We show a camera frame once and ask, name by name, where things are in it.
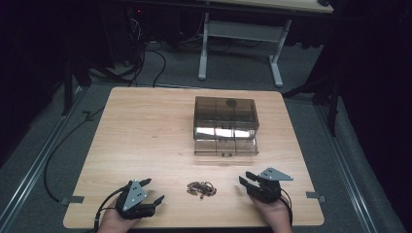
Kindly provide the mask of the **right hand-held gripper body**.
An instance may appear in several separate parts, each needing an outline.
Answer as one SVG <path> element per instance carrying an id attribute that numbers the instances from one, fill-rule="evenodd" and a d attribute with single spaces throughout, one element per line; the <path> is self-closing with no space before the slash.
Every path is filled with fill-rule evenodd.
<path id="1" fill-rule="evenodd" d="M 280 181 L 292 181 L 293 177 L 276 170 L 275 168 L 268 167 L 259 174 L 257 174 L 256 191 L 252 197 L 258 201 L 266 204 L 276 202 L 281 198 L 281 186 Z"/>

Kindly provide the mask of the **black metal stand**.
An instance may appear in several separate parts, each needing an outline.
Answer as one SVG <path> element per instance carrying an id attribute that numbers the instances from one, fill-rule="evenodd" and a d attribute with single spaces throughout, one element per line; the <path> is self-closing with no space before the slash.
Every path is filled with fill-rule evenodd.
<path id="1" fill-rule="evenodd" d="M 299 93 L 313 92 L 312 103 L 315 106 L 328 105 L 328 114 L 326 125 L 329 133 L 335 137 L 335 122 L 338 113 L 338 96 L 339 96 L 340 79 L 337 76 L 330 75 L 313 81 L 309 81 L 295 89 L 282 94 L 284 98 L 291 98 Z"/>
<path id="2" fill-rule="evenodd" d="M 80 87 L 91 85 L 86 59 L 78 55 L 71 55 L 64 63 L 64 116 L 69 114 L 73 106 L 73 80 L 76 80 Z"/>

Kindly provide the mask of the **metal floor rail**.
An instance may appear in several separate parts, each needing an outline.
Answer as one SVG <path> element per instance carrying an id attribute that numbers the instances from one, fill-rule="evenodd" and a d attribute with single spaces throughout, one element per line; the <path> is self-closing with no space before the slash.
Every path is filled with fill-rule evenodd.
<path id="1" fill-rule="evenodd" d="M 87 92 L 87 87 L 77 87 L 72 105 L 65 110 L 65 92 L 58 91 L 51 104 L 35 118 L 12 157 L 0 169 L 0 184 L 4 188 L 4 193 L 0 193 L 0 231 L 7 232 L 13 225 Z"/>
<path id="2" fill-rule="evenodd" d="M 365 200 L 347 163 L 343 150 L 328 128 L 326 111 L 323 107 L 316 107 L 315 111 L 321 121 L 324 131 L 326 132 L 328 141 L 331 144 L 338 171 L 359 219 L 363 233 L 377 233 L 375 222 L 366 206 Z"/>

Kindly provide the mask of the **dark computer tower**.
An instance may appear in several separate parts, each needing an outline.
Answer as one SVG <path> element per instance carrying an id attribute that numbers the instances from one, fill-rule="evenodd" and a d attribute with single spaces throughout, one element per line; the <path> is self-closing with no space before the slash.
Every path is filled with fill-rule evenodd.
<path id="1" fill-rule="evenodd" d="M 137 64 L 143 24 L 138 11 L 130 5 L 115 2 L 100 4 L 110 52 L 115 64 L 131 67 Z"/>

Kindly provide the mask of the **white desk with metal frame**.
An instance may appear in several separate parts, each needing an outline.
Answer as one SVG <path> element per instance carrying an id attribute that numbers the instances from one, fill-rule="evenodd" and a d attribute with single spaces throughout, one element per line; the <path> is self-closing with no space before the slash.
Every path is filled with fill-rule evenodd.
<path id="1" fill-rule="evenodd" d="M 333 8 L 322 0 L 205 0 L 206 7 L 228 6 L 245 7 L 280 13 L 308 13 L 331 15 Z M 274 43 L 274 53 L 268 56 L 272 77 L 277 87 L 283 86 L 279 71 L 278 59 L 288 37 L 292 18 L 286 17 L 278 25 L 269 25 L 263 22 L 238 22 L 233 19 L 210 19 L 210 14 L 203 15 L 202 51 L 199 60 L 198 78 L 205 80 L 208 64 L 208 41 L 210 37 L 238 39 L 252 42 Z"/>

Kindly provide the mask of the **grey table edge bracket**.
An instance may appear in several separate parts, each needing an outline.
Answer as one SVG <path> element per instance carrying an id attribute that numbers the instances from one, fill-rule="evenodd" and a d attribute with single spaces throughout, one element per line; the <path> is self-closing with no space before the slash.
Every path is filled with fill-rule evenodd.
<path id="1" fill-rule="evenodd" d="M 84 202 L 84 196 L 70 196 L 70 197 L 63 197 L 60 200 L 60 204 L 63 206 L 69 206 L 71 203 L 78 203 L 82 204 Z"/>
<path id="2" fill-rule="evenodd" d="M 326 202 L 326 197 L 316 191 L 306 191 L 306 197 L 309 199 L 317 199 L 320 203 Z"/>

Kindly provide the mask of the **clear brown plastic drawer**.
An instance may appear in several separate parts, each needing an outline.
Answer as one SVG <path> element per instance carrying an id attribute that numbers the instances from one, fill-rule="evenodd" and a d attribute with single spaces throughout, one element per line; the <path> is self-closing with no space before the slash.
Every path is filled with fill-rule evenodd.
<path id="1" fill-rule="evenodd" d="M 252 156 L 258 154 L 256 139 L 207 139 L 196 140 L 194 153 L 205 156 Z"/>

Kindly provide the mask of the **black curtain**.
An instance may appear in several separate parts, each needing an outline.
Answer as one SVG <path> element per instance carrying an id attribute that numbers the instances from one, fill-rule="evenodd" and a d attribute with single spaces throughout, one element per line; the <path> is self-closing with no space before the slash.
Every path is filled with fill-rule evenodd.
<path id="1" fill-rule="evenodd" d="M 62 82 L 60 29 L 52 0 L 0 0 L 0 167 Z"/>
<path id="2" fill-rule="evenodd" d="M 412 0 L 369 0 L 341 94 L 363 152 L 412 233 Z"/>

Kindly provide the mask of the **brown transparent drawer box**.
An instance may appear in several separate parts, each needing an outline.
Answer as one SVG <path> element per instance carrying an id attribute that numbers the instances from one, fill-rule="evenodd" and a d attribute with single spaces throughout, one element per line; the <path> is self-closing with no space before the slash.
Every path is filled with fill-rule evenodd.
<path id="1" fill-rule="evenodd" d="M 253 140 L 258 128 L 254 99 L 195 97 L 194 140 Z"/>

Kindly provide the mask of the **person's left hand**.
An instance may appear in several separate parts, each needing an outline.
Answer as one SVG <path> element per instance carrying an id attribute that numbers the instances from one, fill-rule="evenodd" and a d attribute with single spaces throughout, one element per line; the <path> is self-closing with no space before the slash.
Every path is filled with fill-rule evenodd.
<path id="1" fill-rule="evenodd" d="M 140 221 L 139 218 L 122 218 L 115 206 L 115 202 L 111 203 L 104 212 L 97 233 L 127 233 Z"/>

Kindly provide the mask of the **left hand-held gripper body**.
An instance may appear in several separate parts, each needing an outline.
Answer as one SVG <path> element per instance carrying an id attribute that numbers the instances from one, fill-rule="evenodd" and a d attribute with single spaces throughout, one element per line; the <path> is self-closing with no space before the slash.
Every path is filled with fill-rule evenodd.
<path id="1" fill-rule="evenodd" d="M 135 219 L 151 217 L 155 214 L 153 204 L 143 204 L 147 193 L 139 182 L 138 180 L 130 181 L 116 202 L 115 208 L 122 218 Z"/>

